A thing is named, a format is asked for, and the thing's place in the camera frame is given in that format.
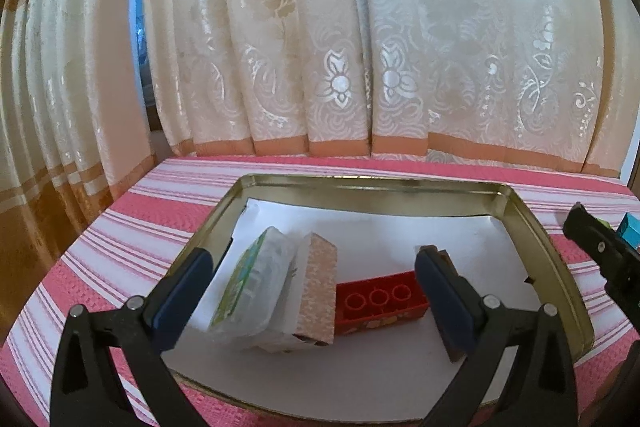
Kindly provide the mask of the cyan toy brick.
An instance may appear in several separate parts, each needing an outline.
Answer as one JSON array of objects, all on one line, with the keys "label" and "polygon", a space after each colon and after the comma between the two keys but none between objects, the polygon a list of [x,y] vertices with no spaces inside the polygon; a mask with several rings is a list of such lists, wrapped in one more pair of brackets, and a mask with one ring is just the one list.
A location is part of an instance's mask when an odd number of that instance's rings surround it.
[{"label": "cyan toy brick", "polygon": [[620,221],[616,233],[635,251],[640,251],[640,219],[627,212]]}]

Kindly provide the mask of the red toy brick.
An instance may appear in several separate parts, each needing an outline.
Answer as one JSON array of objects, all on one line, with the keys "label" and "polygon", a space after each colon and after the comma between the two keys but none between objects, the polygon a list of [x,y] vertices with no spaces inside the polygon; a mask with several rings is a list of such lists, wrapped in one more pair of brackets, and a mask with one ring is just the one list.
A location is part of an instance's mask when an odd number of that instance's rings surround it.
[{"label": "red toy brick", "polygon": [[413,271],[336,285],[334,335],[400,325],[424,317],[430,303]]}]

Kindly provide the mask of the gold metal tin tray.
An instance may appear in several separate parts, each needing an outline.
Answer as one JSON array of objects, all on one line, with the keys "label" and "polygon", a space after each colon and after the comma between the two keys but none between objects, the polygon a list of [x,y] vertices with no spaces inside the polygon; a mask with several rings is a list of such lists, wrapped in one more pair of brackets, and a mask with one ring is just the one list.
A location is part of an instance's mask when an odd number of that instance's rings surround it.
[{"label": "gold metal tin tray", "polygon": [[[232,185],[192,237],[193,245],[212,253],[219,265],[217,273],[223,265],[230,265],[232,271],[233,262],[238,259],[229,256],[234,243],[232,233],[250,199],[375,215],[495,217],[506,226],[516,247],[526,271],[526,283],[539,298],[538,308],[552,303],[558,309],[573,357],[581,357],[593,344],[593,327],[570,271],[544,227],[510,186],[491,182],[250,173]],[[412,424],[422,418],[381,425],[317,423],[389,426]]]}]

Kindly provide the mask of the pink patterned small box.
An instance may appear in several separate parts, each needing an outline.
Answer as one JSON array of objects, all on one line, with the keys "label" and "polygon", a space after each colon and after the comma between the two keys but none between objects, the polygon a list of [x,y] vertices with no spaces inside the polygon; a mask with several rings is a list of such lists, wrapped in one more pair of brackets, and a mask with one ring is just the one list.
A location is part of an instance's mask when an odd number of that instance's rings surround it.
[{"label": "pink patterned small box", "polygon": [[332,345],[337,248],[317,233],[299,243],[267,328],[256,347],[270,353]]}]

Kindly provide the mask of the green white tissue pack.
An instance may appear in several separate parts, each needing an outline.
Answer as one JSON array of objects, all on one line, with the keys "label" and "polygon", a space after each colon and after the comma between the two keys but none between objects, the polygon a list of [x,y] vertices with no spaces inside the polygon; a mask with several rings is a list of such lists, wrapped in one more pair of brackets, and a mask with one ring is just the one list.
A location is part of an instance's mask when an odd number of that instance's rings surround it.
[{"label": "green white tissue pack", "polygon": [[214,343],[244,349],[266,338],[299,242],[269,227],[245,249],[209,322]]}]

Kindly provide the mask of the pink striped bed cover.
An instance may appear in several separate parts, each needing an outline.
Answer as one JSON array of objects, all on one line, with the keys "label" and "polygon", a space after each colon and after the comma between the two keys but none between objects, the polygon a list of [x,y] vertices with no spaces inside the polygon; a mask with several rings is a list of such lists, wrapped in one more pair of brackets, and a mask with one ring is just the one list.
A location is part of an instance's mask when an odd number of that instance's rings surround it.
[{"label": "pink striped bed cover", "polygon": [[576,364],[578,405],[589,407],[637,335],[605,294],[595,265],[564,239],[559,214],[581,202],[618,225],[638,198],[613,179],[586,174],[347,158],[169,158],[134,184],[81,234],[29,297],[1,350],[1,376],[30,419],[47,425],[54,357],[66,313],[148,293],[230,186],[247,173],[406,176],[495,181],[513,187],[550,235],[584,299],[594,345]]}]

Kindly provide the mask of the cream floral curtain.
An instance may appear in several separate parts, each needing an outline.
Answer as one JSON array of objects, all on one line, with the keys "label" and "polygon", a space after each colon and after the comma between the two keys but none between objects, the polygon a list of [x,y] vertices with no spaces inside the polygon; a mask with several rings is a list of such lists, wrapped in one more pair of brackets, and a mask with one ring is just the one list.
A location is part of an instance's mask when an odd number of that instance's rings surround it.
[{"label": "cream floral curtain", "polygon": [[381,157],[620,175],[630,0],[1,0],[1,325],[178,156]]}]

